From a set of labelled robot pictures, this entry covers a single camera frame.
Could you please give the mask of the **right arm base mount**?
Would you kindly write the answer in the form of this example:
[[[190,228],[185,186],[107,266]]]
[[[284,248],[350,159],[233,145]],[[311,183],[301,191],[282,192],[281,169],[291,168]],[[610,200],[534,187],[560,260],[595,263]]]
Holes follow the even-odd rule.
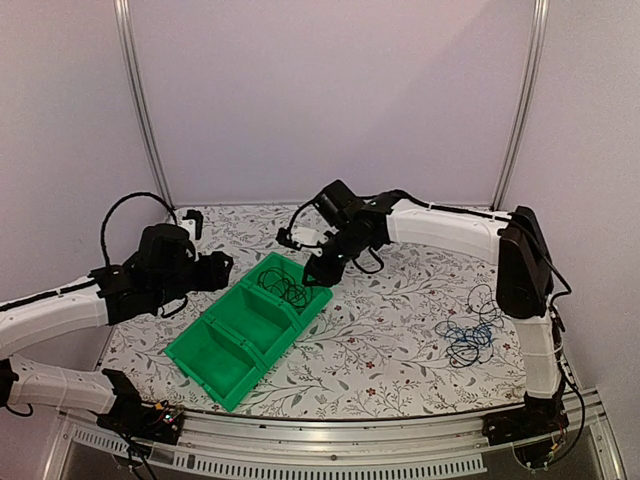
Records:
[[[524,396],[518,408],[488,413],[482,417],[482,435],[491,446],[550,434],[569,426],[563,401],[558,398]]]

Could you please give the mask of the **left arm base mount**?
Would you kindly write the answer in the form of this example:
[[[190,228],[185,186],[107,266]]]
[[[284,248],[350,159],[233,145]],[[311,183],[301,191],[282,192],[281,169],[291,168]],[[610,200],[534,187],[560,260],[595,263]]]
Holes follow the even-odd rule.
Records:
[[[166,400],[148,404],[137,397],[117,397],[107,413],[96,417],[99,427],[123,436],[176,445],[184,424],[184,408]]]

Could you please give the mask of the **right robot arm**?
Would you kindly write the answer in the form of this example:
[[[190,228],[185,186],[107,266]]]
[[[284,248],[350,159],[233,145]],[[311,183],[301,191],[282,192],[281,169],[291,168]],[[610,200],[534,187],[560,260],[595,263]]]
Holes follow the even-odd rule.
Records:
[[[329,231],[289,226],[296,249],[312,255],[303,274],[307,285],[338,284],[347,264],[365,251],[391,243],[417,244],[478,258],[497,268],[494,304],[514,321],[526,373],[525,405],[517,427],[537,436],[552,424],[567,385],[559,365],[564,330],[555,302],[555,268],[535,213],[486,212],[421,201],[404,190],[364,197],[341,180],[312,200]]]

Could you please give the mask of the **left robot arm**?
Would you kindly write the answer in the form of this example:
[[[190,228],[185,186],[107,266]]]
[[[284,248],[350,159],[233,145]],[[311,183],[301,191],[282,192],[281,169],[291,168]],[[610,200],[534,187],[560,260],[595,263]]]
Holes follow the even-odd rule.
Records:
[[[1,405],[49,405],[88,410],[111,419],[128,434],[148,426],[138,390],[118,370],[82,372],[42,365],[19,356],[37,343],[90,328],[114,326],[140,315],[165,317],[174,301],[192,292],[227,287],[234,261],[222,251],[198,251],[202,215],[190,210],[146,227],[137,250],[123,263],[100,244],[103,265],[59,288],[1,306]]]

